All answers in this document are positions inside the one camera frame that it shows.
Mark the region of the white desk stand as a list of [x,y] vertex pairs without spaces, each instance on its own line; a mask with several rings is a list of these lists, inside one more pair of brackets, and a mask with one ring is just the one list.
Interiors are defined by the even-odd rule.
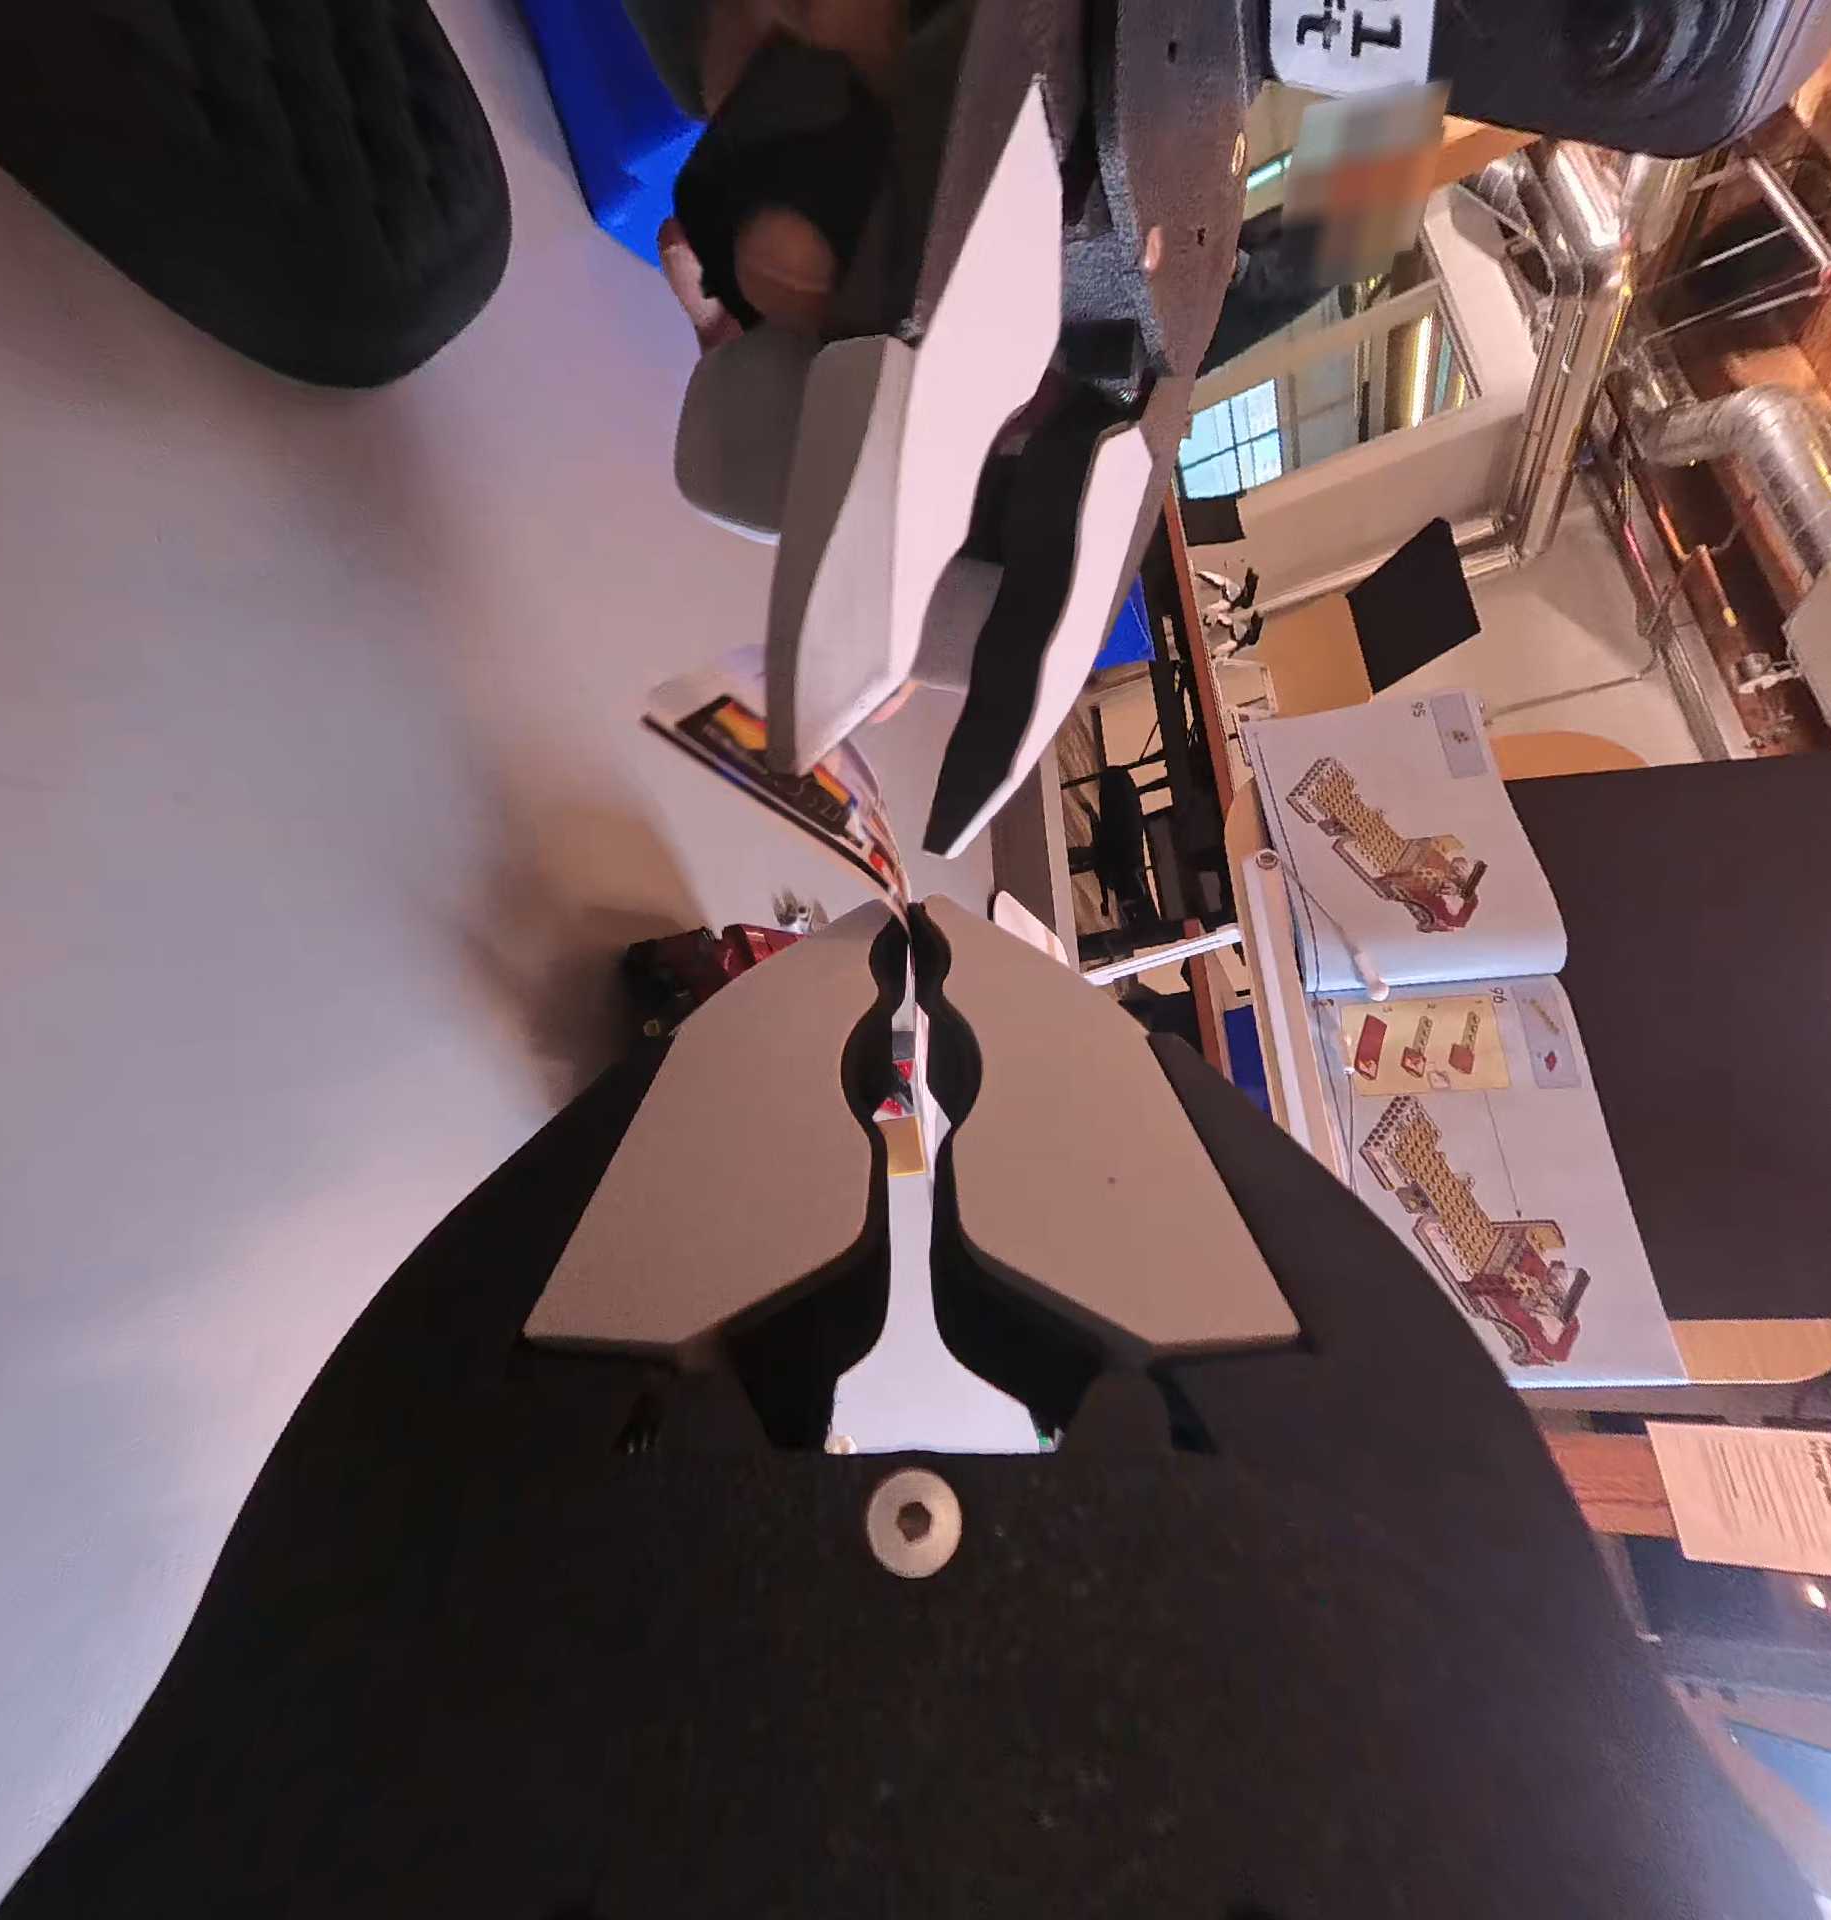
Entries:
[[1167,945],[1077,972],[1090,987],[1111,987],[1162,964],[1192,964],[1219,949],[1242,949],[1247,1006],[1258,1026],[1267,1111],[1311,1159],[1341,1185],[1353,1185],[1353,1160],[1341,1147],[1341,1095],[1328,1091],[1315,1002],[1305,989],[1293,928],[1293,878],[1276,849],[1265,847],[1234,866],[1238,926],[1195,930]]

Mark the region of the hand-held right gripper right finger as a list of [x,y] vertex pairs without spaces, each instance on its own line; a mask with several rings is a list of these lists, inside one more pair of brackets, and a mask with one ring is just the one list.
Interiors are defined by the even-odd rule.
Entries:
[[966,1366],[1288,1348],[1300,1324],[1149,1034],[1050,952],[917,905],[948,1115],[932,1297]]

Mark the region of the open instruction booklet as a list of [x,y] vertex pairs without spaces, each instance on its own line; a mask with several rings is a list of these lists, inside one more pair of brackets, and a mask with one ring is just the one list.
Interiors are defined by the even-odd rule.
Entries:
[[1519,1389],[1684,1385],[1556,897],[1461,687],[1239,728],[1355,1200]]

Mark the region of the black partition panel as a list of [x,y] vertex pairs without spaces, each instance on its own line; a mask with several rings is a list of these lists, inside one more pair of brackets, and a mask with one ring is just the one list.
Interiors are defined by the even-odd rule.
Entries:
[[1265,621],[1267,713],[1361,708],[1472,635],[1479,612],[1454,527],[1432,518],[1357,586]]
[[1831,755],[1512,783],[1675,1324],[1831,1324]]

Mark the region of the grey desk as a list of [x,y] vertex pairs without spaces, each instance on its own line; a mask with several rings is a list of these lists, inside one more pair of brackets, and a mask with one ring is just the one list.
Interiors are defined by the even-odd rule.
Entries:
[[334,396],[0,173],[0,1900],[374,1291],[624,1048],[619,949],[864,900],[642,727],[759,635],[695,339],[515,3],[435,3],[515,245]]

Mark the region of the person's left hand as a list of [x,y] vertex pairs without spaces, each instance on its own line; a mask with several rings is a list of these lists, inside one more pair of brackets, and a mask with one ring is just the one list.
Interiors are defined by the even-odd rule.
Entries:
[[656,239],[699,348],[825,334],[889,183],[912,7],[642,3],[638,32],[707,121]]

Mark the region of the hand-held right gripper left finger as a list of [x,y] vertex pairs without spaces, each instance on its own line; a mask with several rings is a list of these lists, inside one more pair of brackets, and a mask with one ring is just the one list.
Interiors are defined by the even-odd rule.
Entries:
[[771,1342],[849,1369],[889,1319],[892,1068],[905,926],[869,902],[757,963],[669,1037],[524,1335],[692,1358]]

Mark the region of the silver air duct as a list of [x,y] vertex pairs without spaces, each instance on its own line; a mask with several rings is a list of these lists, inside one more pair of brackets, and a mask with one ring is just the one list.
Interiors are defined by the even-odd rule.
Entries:
[[1681,206],[1714,183],[1716,175],[1700,175],[1697,159],[1615,155],[1550,142],[1463,183],[1512,237],[1531,242],[1550,278],[1549,327],[1504,500],[1458,536],[1472,569],[1526,566],[1549,552],[1603,396],[1623,396],[1640,462],[1737,466],[1802,583],[1831,569],[1824,413],[1783,386],[1675,396],[1662,339],[1632,334],[1645,261],[1672,235]]

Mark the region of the blue toy box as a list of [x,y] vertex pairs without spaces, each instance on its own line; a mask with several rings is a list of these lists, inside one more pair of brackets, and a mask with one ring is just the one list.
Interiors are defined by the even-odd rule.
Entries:
[[649,267],[703,121],[668,91],[624,3],[516,3],[594,226]]

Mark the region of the black ribbed cushion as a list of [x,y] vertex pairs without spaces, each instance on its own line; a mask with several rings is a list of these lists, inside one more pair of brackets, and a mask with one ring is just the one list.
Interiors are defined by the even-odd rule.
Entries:
[[0,167],[208,339],[383,389],[501,286],[512,191],[430,3],[0,3]]

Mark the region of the printed sticker sheet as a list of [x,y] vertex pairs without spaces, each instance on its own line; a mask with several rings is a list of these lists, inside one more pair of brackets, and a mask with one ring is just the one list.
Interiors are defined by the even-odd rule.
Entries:
[[[661,684],[645,713],[649,731],[689,758],[737,800],[754,803],[810,849],[861,881],[869,905],[905,920],[922,892],[912,885],[894,814],[861,737],[838,744],[806,775],[778,775],[765,762],[765,684],[759,647]],[[867,1068],[871,1125],[889,1149],[892,1183],[932,1200],[935,1159],[951,1125],[932,1093],[932,1022],[903,976],[892,1015],[892,1054]],[[943,1350],[928,1297],[928,1227],[912,1219],[917,1201],[892,1206],[892,1288],[889,1328],[867,1361],[834,1389],[832,1452],[886,1453],[892,1447],[935,1447],[942,1453],[1035,1453],[1038,1430],[1012,1398],[980,1385]]]

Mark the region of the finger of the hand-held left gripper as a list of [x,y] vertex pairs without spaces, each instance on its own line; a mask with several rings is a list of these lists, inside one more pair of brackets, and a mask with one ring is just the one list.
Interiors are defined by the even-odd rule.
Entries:
[[1122,608],[1153,483],[1144,425],[1110,396],[1055,396],[976,494],[973,557],[998,569],[922,849],[956,858],[1052,744]]
[[806,368],[765,612],[765,747],[804,775],[912,672],[998,432],[1061,330],[1061,164],[1028,77],[920,339]]

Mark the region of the white paper notice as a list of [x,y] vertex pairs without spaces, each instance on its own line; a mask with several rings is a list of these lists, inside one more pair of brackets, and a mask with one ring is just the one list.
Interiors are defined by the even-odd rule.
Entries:
[[1690,1563],[1831,1575],[1831,1431],[1648,1425]]

